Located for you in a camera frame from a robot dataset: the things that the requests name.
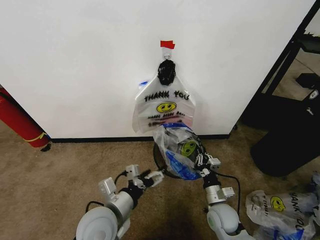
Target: baseboard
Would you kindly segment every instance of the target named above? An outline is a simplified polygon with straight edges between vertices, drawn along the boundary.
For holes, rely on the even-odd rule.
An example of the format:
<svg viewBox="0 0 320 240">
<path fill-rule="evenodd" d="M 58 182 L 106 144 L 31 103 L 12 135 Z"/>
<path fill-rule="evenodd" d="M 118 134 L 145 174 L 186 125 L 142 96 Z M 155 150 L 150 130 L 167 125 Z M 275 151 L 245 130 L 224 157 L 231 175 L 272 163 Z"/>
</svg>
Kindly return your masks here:
<svg viewBox="0 0 320 240">
<path fill-rule="evenodd" d="M 228 139 L 230 134 L 199 135 L 200 139 Z M 104 142 L 146 142 L 153 141 L 152 136 L 132 137 L 92 137 L 92 138 L 52 138 L 53 143 L 104 143 Z"/>
</svg>

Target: hanging plastic bag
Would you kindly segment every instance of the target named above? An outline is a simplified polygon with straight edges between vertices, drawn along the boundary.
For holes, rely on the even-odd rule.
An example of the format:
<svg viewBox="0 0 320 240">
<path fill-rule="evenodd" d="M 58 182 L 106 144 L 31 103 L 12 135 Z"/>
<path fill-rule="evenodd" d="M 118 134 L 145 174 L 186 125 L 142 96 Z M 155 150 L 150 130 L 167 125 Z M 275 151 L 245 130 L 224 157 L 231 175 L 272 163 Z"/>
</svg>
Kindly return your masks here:
<svg viewBox="0 0 320 240">
<path fill-rule="evenodd" d="M 184 180 L 201 177 L 196 164 L 205 164 L 212 156 L 206 153 L 199 137 L 183 123 L 166 123 L 153 131 L 167 171 Z"/>
<path fill-rule="evenodd" d="M 135 132 L 145 133 L 167 123 L 184 123 L 192 127 L 195 101 L 176 76 L 176 64 L 169 60 L 169 48 L 163 49 L 163 55 L 168 59 L 159 65 L 157 76 L 145 84 L 135 98 L 132 118 Z"/>
<path fill-rule="evenodd" d="M 311 219 L 318 200 L 313 193 L 266 195 L 258 190 L 245 201 L 246 213 L 262 226 L 253 235 L 259 240 L 310 240 L 316 233 Z"/>
</svg>

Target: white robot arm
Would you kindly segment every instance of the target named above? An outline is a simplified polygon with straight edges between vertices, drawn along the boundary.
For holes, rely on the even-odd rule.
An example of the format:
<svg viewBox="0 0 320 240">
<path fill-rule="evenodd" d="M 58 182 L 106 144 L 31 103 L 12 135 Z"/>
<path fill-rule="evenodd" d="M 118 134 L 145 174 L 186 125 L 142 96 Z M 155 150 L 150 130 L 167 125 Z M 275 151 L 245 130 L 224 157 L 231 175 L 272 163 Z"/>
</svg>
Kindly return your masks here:
<svg viewBox="0 0 320 240">
<path fill-rule="evenodd" d="M 148 187 L 162 182 L 161 171 L 140 174 L 138 165 L 125 169 L 128 187 L 116 194 L 116 185 L 111 177 L 99 182 L 105 205 L 88 211 L 76 229 L 76 240 L 118 240 L 130 227 L 130 212 Z"/>
<path fill-rule="evenodd" d="M 235 192 L 232 187 L 221 188 L 216 176 L 221 162 L 218 158 L 205 154 L 208 162 L 203 164 L 202 159 L 197 159 L 195 169 L 200 171 L 203 178 L 203 188 L 208 202 L 206 219 L 210 228 L 219 240 L 255 240 L 241 224 L 236 210 L 225 203 Z"/>
</svg>

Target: red fire extinguisher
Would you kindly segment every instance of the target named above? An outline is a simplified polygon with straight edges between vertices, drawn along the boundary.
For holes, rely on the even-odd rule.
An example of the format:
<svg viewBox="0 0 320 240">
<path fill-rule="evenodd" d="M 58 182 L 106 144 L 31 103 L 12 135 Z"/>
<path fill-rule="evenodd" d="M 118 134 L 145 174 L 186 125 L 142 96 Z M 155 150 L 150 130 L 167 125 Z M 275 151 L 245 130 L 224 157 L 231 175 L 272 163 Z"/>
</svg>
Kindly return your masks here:
<svg viewBox="0 0 320 240">
<path fill-rule="evenodd" d="M 0 88 L 0 119 L 35 148 L 49 142 L 47 134 L 4 88 Z"/>
</svg>

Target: wire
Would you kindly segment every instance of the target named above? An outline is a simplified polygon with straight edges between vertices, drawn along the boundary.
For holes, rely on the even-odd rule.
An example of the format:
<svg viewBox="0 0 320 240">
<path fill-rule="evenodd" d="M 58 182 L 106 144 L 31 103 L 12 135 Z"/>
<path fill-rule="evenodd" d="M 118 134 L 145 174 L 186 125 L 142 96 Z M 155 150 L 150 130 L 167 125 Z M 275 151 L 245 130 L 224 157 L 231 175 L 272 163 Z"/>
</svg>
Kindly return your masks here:
<svg viewBox="0 0 320 240">
<path fill-rule="evenodd" d="M 224 175 L 222 173 L 218 173 L 216 171 L 211 170 L 214 174 L 221 176 L 221 177 L 225 177 L 225 178 L 230 178 L 230 179 L 235 179 L 236 183 L 238 184 L 238 206 L 237 206 L 237 210 L 236 212 L 238 213 L 238 216 L 240 217 L 240 201 L 241 201 L 241 188 L 240 188 L 240 182 L 238 180 L 238 178 L 236 178 L 235 176 L 230 176 L 230 175 Z"/>
<path fill-rule="evenodd" d="M 122 173 L 120 173 L 118 176 L 116 176 L 115 180 L 114 180 L 114 184 L 117 185 L 117 181 L 121 176 L 127 176 L 127 172 L 123 171 Z"/>
<path fill-rule="evenodd" d="M 87 213 L 89 211 L 89 207 L 91 204 L 97 204 L 97 205 L 100 205 L 100 206 L 104 206 L 104 204 L 102 202 L 99 202 L 99 201 L 90 201 L 87 205 L 86 205 L 86 208 L 85 208 L 85 213 Z"/>
</svg>

